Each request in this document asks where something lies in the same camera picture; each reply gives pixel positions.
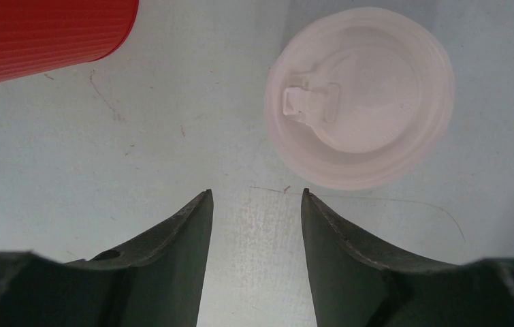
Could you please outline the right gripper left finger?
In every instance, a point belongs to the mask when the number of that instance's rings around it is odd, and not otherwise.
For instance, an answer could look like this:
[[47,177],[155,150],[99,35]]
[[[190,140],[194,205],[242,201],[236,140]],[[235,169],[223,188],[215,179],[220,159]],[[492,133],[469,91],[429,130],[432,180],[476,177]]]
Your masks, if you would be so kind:
[[0,252],[0,326],[195,326],[212,192],[90,260]]

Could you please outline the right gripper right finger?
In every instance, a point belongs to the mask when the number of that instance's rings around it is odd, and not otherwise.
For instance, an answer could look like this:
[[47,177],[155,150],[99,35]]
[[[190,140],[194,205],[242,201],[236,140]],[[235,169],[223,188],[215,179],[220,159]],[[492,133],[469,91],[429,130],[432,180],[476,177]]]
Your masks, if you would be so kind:
[[514,326],[514,258],[425,258],[346,220],[308,189],[301,220],[319,326]]

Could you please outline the white plastic cup lid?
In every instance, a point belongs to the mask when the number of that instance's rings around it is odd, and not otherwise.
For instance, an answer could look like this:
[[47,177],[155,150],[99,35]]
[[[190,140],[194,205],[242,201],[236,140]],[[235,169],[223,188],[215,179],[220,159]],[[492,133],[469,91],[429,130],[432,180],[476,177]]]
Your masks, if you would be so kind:
[[286,45],[264,114],[290,170],[353,191],[413,169],[448,128],[454,102],[442,44],[410,18],[360,7],[312,22]]

